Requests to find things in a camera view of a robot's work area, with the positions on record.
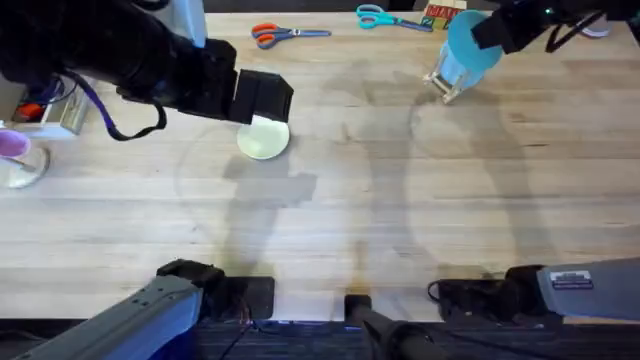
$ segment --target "wood grain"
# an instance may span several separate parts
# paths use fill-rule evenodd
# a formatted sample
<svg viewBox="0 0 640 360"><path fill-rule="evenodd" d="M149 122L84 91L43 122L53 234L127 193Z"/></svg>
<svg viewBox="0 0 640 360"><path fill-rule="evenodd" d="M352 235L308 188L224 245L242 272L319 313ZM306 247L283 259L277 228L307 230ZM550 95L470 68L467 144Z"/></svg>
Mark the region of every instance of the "wood grain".
<svg viewBox="0 0 640 360"><path fill-rule="evenodd" d="M640 53L622 24L553 55L540 39L443 106L421 77L445 33L365 31L352 13L207 20L238 67L295 89L289 150L251 161L236 125L175 111L121 144L92 109L81 137L49 143L39 184L0 192L1 317L89 317L181 257L273 275L277 319L340 319L345 293L368 292L437 320L435 279L640 256ZM265 21L333 36L264 51L249 32ZM123 132L155 121L99 90Z"/></svg>

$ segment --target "purple cup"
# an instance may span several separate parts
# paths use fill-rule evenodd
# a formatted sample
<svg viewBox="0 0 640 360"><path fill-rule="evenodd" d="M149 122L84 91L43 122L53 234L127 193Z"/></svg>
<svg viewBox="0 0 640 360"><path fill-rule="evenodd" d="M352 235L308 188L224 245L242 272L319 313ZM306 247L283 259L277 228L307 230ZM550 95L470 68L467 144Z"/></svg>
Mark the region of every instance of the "purple cup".
<svg viewBox="0 0 640 360"><path fill-rule="evenodd" d="M29 151L31 141L27 136L17 131L0 130L0 156L16 157Z"/></svg>

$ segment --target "label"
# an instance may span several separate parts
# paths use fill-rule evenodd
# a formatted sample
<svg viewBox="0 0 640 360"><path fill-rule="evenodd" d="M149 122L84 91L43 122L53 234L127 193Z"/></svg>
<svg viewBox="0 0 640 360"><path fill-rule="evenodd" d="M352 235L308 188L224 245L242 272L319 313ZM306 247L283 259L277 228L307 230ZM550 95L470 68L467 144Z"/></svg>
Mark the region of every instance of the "label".
<svg viewBox="0 0 640 360"><path fill-rule="evenodd" d="M549 273L551 285L555 290L591 290L593 281L586 270L559 271Z"/></svg>

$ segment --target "scissors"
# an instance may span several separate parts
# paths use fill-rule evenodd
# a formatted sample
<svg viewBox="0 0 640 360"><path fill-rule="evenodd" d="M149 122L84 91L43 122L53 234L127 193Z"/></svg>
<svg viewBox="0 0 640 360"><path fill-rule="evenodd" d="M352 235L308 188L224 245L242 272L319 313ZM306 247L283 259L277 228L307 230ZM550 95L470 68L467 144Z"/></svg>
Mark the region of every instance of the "scissors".
<svg viewBox="0 0 640 360"><path fill-rule="evenodd" d="M271 49L279 41L293 39L297 36L331 36L331 31L324 30L300 30L281 28L275 24L260 24L251 29L251 36L256 39L260 49Z"/></svg>
<svg viewBox="0 0 640 360"><path fill-rule="evenodd" d="M407 21L395 17L384 11L380 6L373 4L360 5L356 9L356 14L360 18L359 24L363 29L373 29L378 25L398 25L409 29L431 32L433 28L423 26L413 21Z"/></svg>

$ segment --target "blue cup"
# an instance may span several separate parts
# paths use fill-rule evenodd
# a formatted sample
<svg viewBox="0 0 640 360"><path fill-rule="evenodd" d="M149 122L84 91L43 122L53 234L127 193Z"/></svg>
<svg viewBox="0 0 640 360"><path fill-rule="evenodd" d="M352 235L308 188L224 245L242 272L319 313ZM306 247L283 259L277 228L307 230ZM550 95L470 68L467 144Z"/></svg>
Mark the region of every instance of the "blue cup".
<svg viewBox="0 0 640 360"><path fill-rule="evenodd" d="M456 15L449 25L448 39L440 49L440 56L445 58L436 71L451 85L466 74L467 80L460 90L475 86L502 57L502 47L481 50L473 38L471 29L486 18L487 15L475 10Z"/></svg>

